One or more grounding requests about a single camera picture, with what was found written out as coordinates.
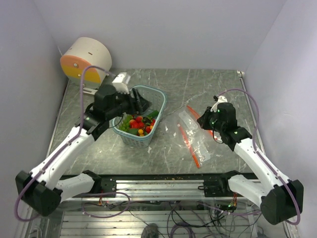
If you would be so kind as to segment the light blue plastic basket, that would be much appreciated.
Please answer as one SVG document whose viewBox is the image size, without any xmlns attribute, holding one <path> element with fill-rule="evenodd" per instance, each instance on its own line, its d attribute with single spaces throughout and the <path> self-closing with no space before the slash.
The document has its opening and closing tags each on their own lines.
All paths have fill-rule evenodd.
<svg viewBox="0 0 317 238">
<path fill-rule="evenodd" d="M 110 127 L 121 136 L 124 143 L 145 148 L 149 146 L 158 127 L 167 97 L 163 91 L 150 86 L 137 85 L 133 88 L 150 102 L 149 108 L 141 114 L 124 113 L 113 119 Z"/>
</svg>

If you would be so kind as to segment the clear zip bag orange zipper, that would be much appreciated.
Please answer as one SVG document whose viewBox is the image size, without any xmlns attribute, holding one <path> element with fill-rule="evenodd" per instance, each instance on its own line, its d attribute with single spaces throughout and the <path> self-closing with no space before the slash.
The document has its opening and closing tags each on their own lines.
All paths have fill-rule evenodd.
<svg viewBox="0 0 317 238">
<path fill-rule="evenodd" d="M 212 161 L 211 151 L 215 144 L 212 135 L 198 125 L 198 117 L 196 112 L 185 106 L 166 116 L 161 127 L 172 150 L 189 158 L 201 169 Z"/>
</svg>

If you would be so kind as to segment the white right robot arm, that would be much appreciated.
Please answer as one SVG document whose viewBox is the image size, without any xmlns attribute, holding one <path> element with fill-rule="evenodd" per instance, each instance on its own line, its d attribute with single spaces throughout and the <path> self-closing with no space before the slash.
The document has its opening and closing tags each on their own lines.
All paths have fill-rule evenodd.
<svg viewBox="0 0 317 238">
<path fill-rule="evenodd" d="M 219 133 L 223 144 L 235 152 L 260 181 L 255 183 L 238 171 L 229 171 L 222 175 L 219 192 L 224 196 L 235 192 L 247 198 L 272 225 L 293 217 L 297 218 L 293 224 L 298 224 L 303 211 L 303 184 L 291 180 L 259 150 L 252 135 L 238 125 L 234 106 L 228 102 L 215 103 L 206 108 L 197 122 L 202 129 Z"/>
</svg>

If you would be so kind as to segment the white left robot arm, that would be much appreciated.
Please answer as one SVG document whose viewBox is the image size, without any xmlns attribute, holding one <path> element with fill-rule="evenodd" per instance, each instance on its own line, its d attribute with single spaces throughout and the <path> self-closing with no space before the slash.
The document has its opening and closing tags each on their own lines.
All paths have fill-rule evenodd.
<svg viewBox="0 0 317 238">
<path fill-rule="evenodd" d="M 94 100 L 83 108 L 81 116 L 62 143 L 30 172 L 21 171 L 15 177 L 18 197 L 14 204 L 15 217 L 20 201 L 24 201 L 39 215 L 50 215 L 61 202 L 83 194 L 97 196 L 101 191 L 102 179 L 92 171 L 61 180 L 62 175 L 72 165 L 79 154 L 92 145 L 116 117 L 125 114 L 144 113 L 151 106 L 136 88 L 121 91 L 107 84 L 101 86 Z"/>
</svg>

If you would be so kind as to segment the orange yellow toy tomato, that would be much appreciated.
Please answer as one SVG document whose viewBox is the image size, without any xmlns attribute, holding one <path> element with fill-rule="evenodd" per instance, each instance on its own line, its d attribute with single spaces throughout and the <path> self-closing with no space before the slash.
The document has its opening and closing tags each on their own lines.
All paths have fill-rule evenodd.
<svg viewBox="0 0 317 238">
<path fill-rule="evenodd" d="M 144 131 L 143 131 L 142 129 L 139 129 L 139 130 L 138 130 L 138 135 L 139 135 L 139 136 L 144 136 Z"/>
</svg>

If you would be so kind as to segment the green toy grape bunch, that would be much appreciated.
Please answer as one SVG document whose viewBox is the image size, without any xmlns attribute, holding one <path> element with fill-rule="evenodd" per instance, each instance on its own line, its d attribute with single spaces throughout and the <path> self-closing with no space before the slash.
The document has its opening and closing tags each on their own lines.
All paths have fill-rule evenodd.
<svg viewBox="0 0 317 238">
<path fill-rule="evenodd" d="M 121 124 L 119 125 L 118 129 L 122 131 L 127 131 L 130 128 L 130 121 L 134 119 L 132 115 L 127 115 Z"/>
</svg>

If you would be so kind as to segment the cream round drawer cabinet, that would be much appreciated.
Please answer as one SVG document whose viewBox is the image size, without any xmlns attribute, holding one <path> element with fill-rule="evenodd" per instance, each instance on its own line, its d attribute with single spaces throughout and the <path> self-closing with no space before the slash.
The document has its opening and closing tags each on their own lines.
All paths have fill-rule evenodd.
<svg viewBox="0 0 317 238">
<path fill-rule="evenodd" d="M 80 37 L 60 58 L 60 65 L 69 80 L 78 85 L 86 67 L 95 65 L 109 71 L 112 67 L 112 58 L 107 47 L 101 42 L 89 37 Z"/>
</svg>

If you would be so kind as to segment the small white metal bracket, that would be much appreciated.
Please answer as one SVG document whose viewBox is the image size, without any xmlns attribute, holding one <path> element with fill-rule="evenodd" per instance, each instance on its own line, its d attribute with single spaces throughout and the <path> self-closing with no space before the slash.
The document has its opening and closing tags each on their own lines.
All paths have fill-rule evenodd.
<svg viewBox="0 0 317 238">
<path fill-rule="evenodd" d="M 86 95 L 95 95 L 95 93 L 97 92 L 97 89 L 91 89 L 91 88 L 84 87 L 84 88 L 82 88 L 82 92 L 83 92 L 83 94 L 86 94 Z"/>
</svg>

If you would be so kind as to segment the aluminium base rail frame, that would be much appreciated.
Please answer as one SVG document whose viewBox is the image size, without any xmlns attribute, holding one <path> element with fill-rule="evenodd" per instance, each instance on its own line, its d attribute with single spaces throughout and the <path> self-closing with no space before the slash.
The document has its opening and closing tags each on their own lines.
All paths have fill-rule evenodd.
<svg viewBox="0 0 317 238">
<path fill-rule="evenodd" d="M 75 197 L 27 226 L 27 238 L 139 238 L 157 225 L 161 238 L 292 238 L 260 208 L 218 188 L 219 174 L 105 175 L 102 192 Z"/>
</svg>

